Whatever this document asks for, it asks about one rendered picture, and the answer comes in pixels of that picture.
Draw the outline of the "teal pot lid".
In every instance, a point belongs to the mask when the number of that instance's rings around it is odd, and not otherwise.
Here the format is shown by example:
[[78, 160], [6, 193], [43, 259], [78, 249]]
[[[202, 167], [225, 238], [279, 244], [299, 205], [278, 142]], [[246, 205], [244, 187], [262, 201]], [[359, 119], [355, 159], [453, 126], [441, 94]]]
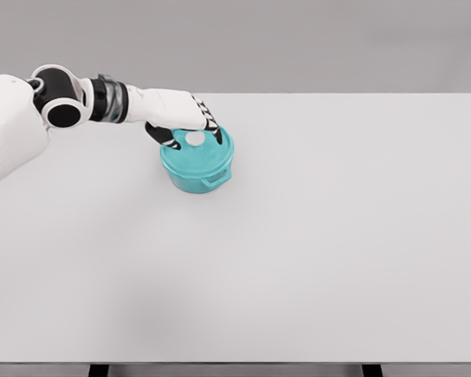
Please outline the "teal pot lid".
[[173, 131], [181, 148], [160, 147], [160, 159], [166, 170], [185, 178], [209, 178], [231, 165], [234, 142], [227, 130], [220, 127], [221, 144], [212, 132], [202, 130], [201, 133], [205, 136], [204, 142], [194, 146], [186, 140], [188, 131]]

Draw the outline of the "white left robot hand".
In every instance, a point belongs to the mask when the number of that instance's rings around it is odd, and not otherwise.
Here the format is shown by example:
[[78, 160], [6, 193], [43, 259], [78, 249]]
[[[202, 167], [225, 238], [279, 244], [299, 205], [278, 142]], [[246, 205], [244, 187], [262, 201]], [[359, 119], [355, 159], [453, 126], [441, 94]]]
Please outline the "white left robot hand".
[[141, 92], [145, 110], [145, 130], [162, 146], [181, 150], [174, 130], [205, 130], [221, 145], [220, 126], [204, 101], [185, 90], [148, 89]]

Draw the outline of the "teal pot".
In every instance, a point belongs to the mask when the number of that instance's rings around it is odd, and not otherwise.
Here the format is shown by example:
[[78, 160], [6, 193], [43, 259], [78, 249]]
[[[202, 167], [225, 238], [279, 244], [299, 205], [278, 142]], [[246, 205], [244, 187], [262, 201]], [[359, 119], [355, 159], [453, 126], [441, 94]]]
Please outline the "teal pot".
[[232, 177], [231, 165], [224, 168], [222, 172], [209, 178], [185, 178], [170, 173], [165, 167], [164, 168], [168, 173], [170, 180], [178, 189], [184, 192], [203, 194], [221, 187]]

